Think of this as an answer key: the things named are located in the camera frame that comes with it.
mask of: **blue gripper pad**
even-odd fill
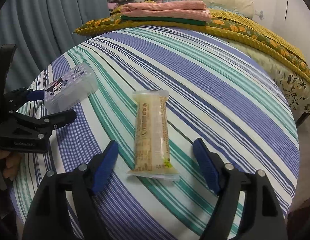
[[[110,147],[106,149],[107,152],[103,152],[105,157],[101,162],[100,166],[97,168],[94,180],[92,191],[94,193],[100,192],[104,189],[104,186],[107,184],[107,180],[109,178],[110,173],[112,172],[117,156],[118,156],[118,143],[116,141],[112,141]]]
[[[44,99],[44,91],[43,90],[34,90],[27,94],[28,101],[37,101]]]
[[[209,158],[207,149],[202,145],[199,138],[194,141],[193,152],[208,188],[218,195],[221,190],[219,185],[219,173],[212,160]]]

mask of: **cartoon character sticker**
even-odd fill
[[[46,91],[50,92],[51,96],[57,95],[61,88],[64,87],[67,84],[68,79],[62,80],[61,77],[56,81],[55,84],[53,84],[51,87],[47,88]]]

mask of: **label on box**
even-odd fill
[[[57,80],[51,82],[45,87],[45,101],[53,99],[60,92],[71,86],[71,83],[80,79],[82,75],[88,73],[83,65],[79,65],[59,77]]]

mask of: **folded towel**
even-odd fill
[[[205,25],[204,21],[197,21],[191,19],[181,19],[181,18],[171,18],[171,17],[128,17],[126,15],[121,16],[122,20],[132,20],[132,21],[162,21],[162,22],[176,22],[191,25]]]
[[[107,5],[108,5],[109,10],[115,10],[119,6],[118,3],[114,3],[114,2],[108,2]]]
[[[208,9],[206,10],[165,10],[165,11],[149,11],[149,10],[133,10],[124,12],[123,15],[128,17],[170,17],[170,18],[182,18],[192,19],[197,21],[208,22],[211,18],[211,14]]]
[[[172,9],[184,10],[204,10],[206,5],[203,1],[174,1],[167,3],[128,3],[122,7],[121,13],[130,12],[134,10],[149,10],[149,11],[164,11]]]

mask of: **green towel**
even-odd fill
[[[122,20],[132,20],[132,21],[163,21],[163,22],[176,22],[191,25],[205,25],[206,22],[191,20],[191,19],[181,19],[181,18],[171,18],[171,17],[128,17],[122,15]]]

